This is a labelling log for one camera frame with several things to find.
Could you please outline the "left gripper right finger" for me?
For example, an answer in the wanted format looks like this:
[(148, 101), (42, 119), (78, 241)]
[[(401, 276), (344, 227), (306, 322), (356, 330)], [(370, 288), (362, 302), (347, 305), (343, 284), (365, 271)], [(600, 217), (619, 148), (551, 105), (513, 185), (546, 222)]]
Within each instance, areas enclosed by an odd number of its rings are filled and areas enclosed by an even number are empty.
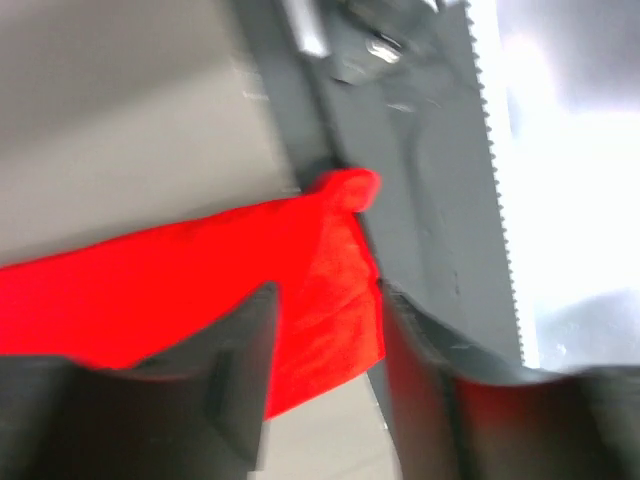
[(380, 285), (391, 432), (405, 479), (635, 479), (639, 370), (508, 361)]

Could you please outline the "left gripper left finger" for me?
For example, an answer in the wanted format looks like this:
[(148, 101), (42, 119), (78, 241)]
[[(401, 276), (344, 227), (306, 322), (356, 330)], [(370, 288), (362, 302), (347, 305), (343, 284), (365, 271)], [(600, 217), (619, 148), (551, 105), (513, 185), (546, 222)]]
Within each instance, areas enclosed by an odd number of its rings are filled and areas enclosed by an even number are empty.
[(2, 477), (249, 477), (259, 467), (277, 321), (278, 289), (266, 283), (129, 369), (3, 356)]

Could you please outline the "red t shirt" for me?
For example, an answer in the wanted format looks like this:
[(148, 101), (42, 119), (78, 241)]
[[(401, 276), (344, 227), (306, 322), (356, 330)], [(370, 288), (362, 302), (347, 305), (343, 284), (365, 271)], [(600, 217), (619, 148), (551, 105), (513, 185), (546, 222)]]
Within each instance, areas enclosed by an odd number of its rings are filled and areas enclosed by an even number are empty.
[(1, 350), (125, 368), (279, 289), (266, 414), (384, 356), (379, 271), (357, 214), (381, 180), (335, 170), (300, 196), (154, 227), (1, 271)]

